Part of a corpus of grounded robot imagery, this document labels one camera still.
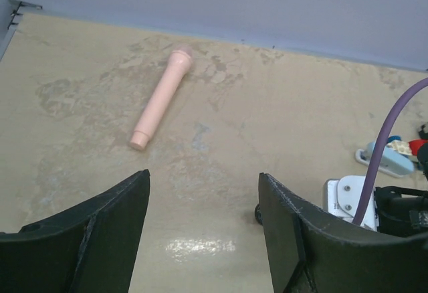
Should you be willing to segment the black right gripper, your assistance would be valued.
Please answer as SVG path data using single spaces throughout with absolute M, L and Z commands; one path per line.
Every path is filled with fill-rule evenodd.
M 374 200 L 380 233 L 410 237 L 427 232 L 427 191 L 377 187 Z

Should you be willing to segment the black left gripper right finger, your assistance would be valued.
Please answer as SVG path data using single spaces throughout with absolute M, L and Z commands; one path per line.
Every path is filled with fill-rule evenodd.
M 427 234 L 396 237 L 351 224 L 271 175 L 258 181 L 275 292 L 426 292 Z

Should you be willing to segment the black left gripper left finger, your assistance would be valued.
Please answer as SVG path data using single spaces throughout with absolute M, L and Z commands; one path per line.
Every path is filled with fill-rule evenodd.
M 128 292 L 150 195 L 138 171 L 67 210 L 1 234 L 2 292 Z

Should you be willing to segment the black stapler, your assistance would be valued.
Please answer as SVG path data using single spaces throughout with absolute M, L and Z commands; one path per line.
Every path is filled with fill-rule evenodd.
M 254 209 L 254 216 L 255 216 L 255 220 L 256 220 L 260 225 L 263 225 L 263 219 L 262 219 L 262 216 L 261 216 L 261 211 L 260 211 L 260 206 L 259 206 L 259 204 L 257 204 L 257 205 L 255 206 L 255 209 Z

